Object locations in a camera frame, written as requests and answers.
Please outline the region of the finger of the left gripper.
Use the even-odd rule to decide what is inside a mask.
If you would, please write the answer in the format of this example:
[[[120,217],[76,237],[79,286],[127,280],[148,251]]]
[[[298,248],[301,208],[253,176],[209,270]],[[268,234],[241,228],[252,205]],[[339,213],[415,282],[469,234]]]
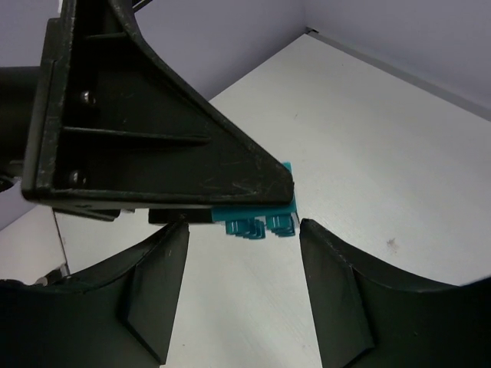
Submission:
[[[48,22],[21,191],[59,209],[285,205],[292,174],[148,45],[139,1]]]
[[[185,221],[189,224],[210,224],[211,208],[147,208],[130,205],[123,208],[95,209],[87,206],[54,205],[53,210],[65,215],[93,219],[102,222],[114,222],[122,212],[134,212],[137,209],[148,211],[147,220],[150,224],[167,224]]]

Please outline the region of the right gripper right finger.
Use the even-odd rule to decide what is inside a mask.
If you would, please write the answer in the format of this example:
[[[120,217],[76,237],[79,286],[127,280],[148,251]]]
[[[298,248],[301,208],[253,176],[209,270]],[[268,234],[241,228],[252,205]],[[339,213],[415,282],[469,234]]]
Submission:
[[[488,367],[490,281],[396,268],[311,219],[300,246],[324,367]]]

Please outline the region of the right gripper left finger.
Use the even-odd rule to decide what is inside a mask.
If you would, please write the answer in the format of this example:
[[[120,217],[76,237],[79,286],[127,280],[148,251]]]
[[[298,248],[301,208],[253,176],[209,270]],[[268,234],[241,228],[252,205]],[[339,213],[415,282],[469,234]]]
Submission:
[[[165,364],[189,226],[52,284],[1,282],[3,367],[158,367]]]

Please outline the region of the teal green monster lego stack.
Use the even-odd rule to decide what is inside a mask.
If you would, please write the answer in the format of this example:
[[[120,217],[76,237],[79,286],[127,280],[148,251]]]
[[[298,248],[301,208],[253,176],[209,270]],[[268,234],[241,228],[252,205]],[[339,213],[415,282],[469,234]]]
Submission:
[[[293,237],[300,225],[295,194],[288,205],[214,207],[211,219],[224,225],[227,235],[248,240],[262,240],[268,233]]]

